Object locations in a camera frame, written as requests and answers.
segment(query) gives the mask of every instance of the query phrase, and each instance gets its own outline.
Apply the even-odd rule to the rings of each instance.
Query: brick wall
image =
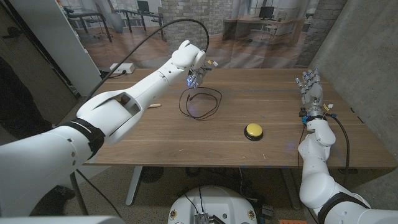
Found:
[[[210,35],[223,32],[224,19],[231,18],[233,0],[210,0],[210,21],[208,30]]]
[[[175,19],[196,19],[202,22],[210,35],[220,34],[223,19],[231,17],[233,0],[162,0],[164,22]],[[206,47],[203,28],[193,22],[179,22],[165,29],[169,55],[178,49],[184,40],[190,40],[201,49]]]
[[[347,0],[319,0],[296,67],[308,67]]]

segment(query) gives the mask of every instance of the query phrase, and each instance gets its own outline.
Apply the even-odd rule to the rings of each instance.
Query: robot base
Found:
[[[201,200],[199,188],[187,192],[186,196],[196,206],[199,214],[203,213],[202,202],[205,215],[197,215],[197,220],[195,221],[197,211],[192,203],[183,195],[172,205],[168,224],[257,223],[251,204],[233,190],[219,186],[204,186],[200,187],[200,192]]]

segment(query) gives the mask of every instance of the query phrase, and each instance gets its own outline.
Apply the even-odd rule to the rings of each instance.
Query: screw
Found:
[[[176,210],[172,210],[172,211],[170,212],[170,218],[171,218],[171,219],[174,219],[175,217],[177,217],[177,211],[176,211]]]
[[[248,215],[249,215],[250,219],[253,219],[254,217],[256,217],[256,214],[254,214],[254,211],[252,211],[252,210],[248,211]]]

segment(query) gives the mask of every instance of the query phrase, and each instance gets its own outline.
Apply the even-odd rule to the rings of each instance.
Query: black button base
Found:
[[[264,135],[264,132],[262,132],[259,136],[254,137],[254,136],[251,136],[251,135],[248,133],[248,127],[246,126],[246,127],[244,128],[244,130],[243,130],[243,134],[244,134],[244,135],[247,137],[247,139],[250,140],[250,141],[258,141],[258,140],[261,140],[261,139],[262,139],[262,137],[263,137],[263,135]]]

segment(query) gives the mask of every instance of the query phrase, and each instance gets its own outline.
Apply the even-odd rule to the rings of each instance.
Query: yellow button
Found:
[[[253,137],[258,137],[262,133],[262,128],[258,124],[251,123],[247,126],[246,130],[248,131],[248,134],[250,134]]]

